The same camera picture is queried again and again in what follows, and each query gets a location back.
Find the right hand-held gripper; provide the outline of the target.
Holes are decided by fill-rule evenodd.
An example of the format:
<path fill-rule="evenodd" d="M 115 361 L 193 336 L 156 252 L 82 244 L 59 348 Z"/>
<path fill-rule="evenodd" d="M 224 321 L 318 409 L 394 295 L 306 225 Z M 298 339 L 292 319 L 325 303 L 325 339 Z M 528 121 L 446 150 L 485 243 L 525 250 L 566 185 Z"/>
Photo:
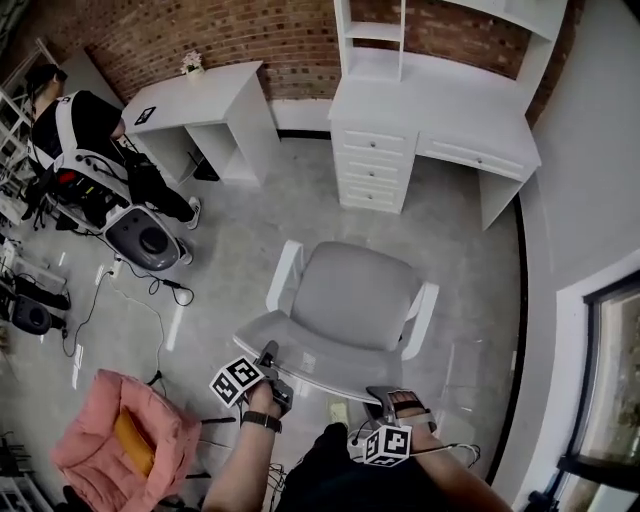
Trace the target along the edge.
<path fill-rule="evenodd" d="M 377 467 L 396 466 L 411 456 L 413 428 L 424 426 L 433 433 L 435 418 L 429 408 L 420 416 L 397 418 L 390 397 L 395 392 L 392 386 L 367 386 L 366 391 L 374 399 L 374 404 L 366 406 L 367 413 L 372 418 L 383 418 L 383 421 L 364 441 L 363 463 Z"/>

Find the person's left hand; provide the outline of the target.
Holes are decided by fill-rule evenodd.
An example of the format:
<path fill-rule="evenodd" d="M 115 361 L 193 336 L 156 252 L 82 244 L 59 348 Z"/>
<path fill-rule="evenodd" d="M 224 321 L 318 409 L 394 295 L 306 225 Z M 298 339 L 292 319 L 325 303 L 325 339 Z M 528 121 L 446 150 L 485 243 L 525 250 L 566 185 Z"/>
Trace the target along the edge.
<path fill-rule="evenodd" d="M 248 390 L 249 409 L 279 419 L 281 408 L 274 400 L 271 385 L 261 381 Z"/>

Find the person's right hand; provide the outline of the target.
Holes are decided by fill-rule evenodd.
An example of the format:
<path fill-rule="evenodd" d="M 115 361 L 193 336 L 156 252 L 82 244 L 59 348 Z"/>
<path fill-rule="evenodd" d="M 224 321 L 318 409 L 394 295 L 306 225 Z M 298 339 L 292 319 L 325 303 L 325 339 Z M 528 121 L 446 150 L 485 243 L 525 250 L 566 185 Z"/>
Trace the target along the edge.
<path fill-rule="evenodd" d="M 420 416 L 427 409 L 412 391 L 396 390 L 388 394 L 394 414 L 399 419 Z"/>

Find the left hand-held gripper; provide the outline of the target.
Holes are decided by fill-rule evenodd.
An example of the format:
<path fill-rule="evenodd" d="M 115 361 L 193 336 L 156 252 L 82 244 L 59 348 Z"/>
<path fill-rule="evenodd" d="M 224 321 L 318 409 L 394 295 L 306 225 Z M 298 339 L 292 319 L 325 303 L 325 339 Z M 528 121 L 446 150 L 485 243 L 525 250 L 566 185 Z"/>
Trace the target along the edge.
<path fill-rule="evenodd" d="M 292 408 L 294 392 L 272 367 L 278 351 L 278 343 L 270 340 L 259 360 L 252 362 L 246 356 L 234 359 L 216 373 L 209 383 L 209 389 L 226 408 L 231 408 L 240 401 L 246 401 L 246 392 L 256 384 L 266 381 L 271 386 L 273 399 L 279 405 L 281 414 L 285 415 Z"/>

